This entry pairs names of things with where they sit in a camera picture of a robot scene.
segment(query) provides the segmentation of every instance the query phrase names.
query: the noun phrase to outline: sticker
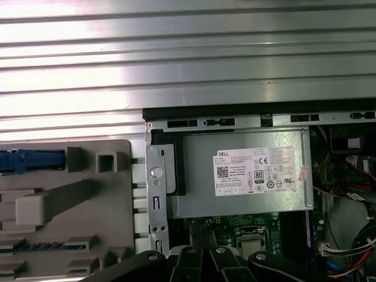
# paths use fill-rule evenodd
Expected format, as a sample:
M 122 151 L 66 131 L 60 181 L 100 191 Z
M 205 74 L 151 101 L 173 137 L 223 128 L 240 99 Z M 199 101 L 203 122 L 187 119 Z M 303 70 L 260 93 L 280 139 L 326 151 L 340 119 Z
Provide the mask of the sticker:
M 346 162 L 351 164 L 352 166 L 357 167 L 357 162 L 358 162 L 358 156 L 348 156 L 346 158 Z
M 308 172 L 310 172 L 310 167 L 309 166 L 302 166 L 299 174 L 299 181 L 306 181 L 308 177 Z
M 363 171 L 370 173 L 370 162 L 363 160 Z
M 218 151 L 213 166 L 216 196 L 296 190 L 290 147 Z
M 359 196 L 356 193 L 347 193 L 347 196 L 349 196 L 350 198 L 352 198 L 355 201 L 364 201 L 364 198 L 362 198 L 361 196 Z

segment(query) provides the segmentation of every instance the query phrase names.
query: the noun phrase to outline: screw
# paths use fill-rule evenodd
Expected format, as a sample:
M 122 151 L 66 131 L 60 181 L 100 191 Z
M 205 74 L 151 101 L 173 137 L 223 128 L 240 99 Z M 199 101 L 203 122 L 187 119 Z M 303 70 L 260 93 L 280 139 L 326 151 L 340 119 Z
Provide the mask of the screw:
M 225 248 L 218 248 L 218 249 L 216 250 L 216 252 L 219 253 L 219 254 L 223 254 L 225 251 L 226 251 Z
M 149 256 L 148 259 L 149 259 L 149 260 L 157 260 L 157 259 L 158 259 L 158 256 L 155 255 L 155 254 L 152 254 L 151 256 Z
M 266 260 L 266 256 L 264 254 L 257 254 L 256 259 L 258 260 Z
M 194 254 L 194 253 L 197 253 L 197 250 L 196 250 L 195 248 L 192 248 L 192 249 L 189 249 L 189 250 L 187 251 L 187 253 L 189 253 L 189 254 Z

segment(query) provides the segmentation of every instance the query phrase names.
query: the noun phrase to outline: black edge trim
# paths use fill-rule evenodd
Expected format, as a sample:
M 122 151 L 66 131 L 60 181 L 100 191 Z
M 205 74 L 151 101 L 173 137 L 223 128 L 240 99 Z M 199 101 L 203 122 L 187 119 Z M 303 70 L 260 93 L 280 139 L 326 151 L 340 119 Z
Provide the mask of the black edge trim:
M 348 110 L 374 110 L 376 98 L 267 102 L 232 105 L 186 106 L 143 109 L 145 121 L 190 119 L 212 116 L 265 115 L 268 113 L 314 113 Z

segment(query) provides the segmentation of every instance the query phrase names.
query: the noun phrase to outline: qr code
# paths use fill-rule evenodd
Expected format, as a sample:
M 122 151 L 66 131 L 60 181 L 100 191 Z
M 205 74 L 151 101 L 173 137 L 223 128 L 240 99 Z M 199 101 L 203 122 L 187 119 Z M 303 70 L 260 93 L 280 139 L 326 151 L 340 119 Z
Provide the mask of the qr code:
M 229 176 L 229 167 L 228 166 L 219 166 L 217 167 L 217 177 L 224 178 Z

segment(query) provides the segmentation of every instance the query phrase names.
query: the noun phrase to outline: red cable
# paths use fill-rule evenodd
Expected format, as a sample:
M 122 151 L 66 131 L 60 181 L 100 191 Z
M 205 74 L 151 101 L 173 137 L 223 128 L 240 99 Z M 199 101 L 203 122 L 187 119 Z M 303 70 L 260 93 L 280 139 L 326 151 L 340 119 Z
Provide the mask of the red cable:
M 353 166 L 351 163 L 346 162 L 346 161 L 345 161 L 345 165 L 346 165 L 347 167 L 349 167 L 350 169 L 355 170 L 356 172 L 360 172 L 360 173 L 362 173 L 362 174 L 368 175 L 370 178 L 373 179 L 373 181 L 375 181 L 375 184 L 376 184 L 376 177 L 373 176 L 371 173 L 368 173 L 368 172 L 365 172 L 364 170 L 358 169 L 357 167 Z
M 334 192 L 335 195 L 341 196 L 339 194 L 339 189 L 340 189 L 341 186 L 352 186 L 352 187 L 356 187 L 356 188 L 359 188 L 359 189 L 362 189 L 362 190 L 368 190 L 368 191 L 372 190 L 372 188 L 369 184 L 361 185 L 361 184 L 356 184 L 356 183 L 345 182 L 345 183 L 337 184 L 336 186 L 334 186 L 333 192 Z
M 363 256 L 362 256 L 362 258 L 360 259 L 360 260 L 358 260 L 357 261 L 357 263 L 355 263 L 354 265 L 353 265 L 353 268 L 356 268 L 356 267 L 359 267 L 359 266 L 361 266 L 370 256 L 371 256 L 371 253 L 372 253 L 372 250 L 368 250 L 368 251 L 366 251 L 364 254 L 363 254 Z

